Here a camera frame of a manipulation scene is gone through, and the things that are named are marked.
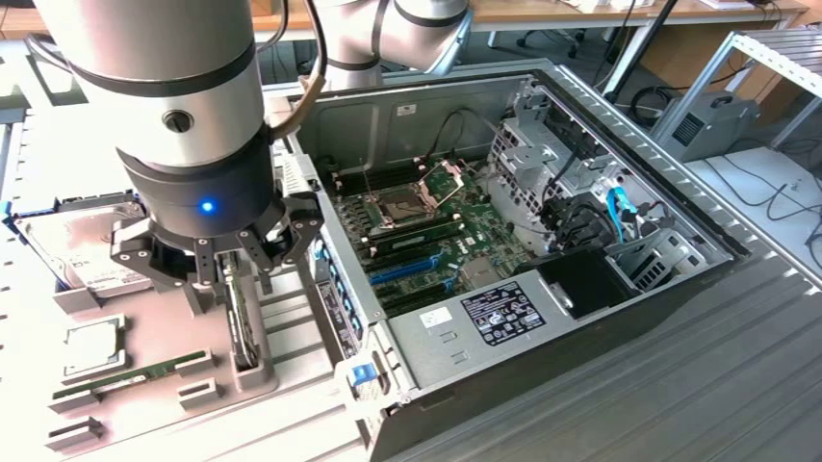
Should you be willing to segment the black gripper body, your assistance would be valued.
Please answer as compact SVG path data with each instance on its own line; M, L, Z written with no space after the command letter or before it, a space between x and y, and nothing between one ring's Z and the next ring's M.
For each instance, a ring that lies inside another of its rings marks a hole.
M200 167L152 167L124 152L119 157L153 231L209 239L258 222L271 225L286 214L266 127L232 154Z

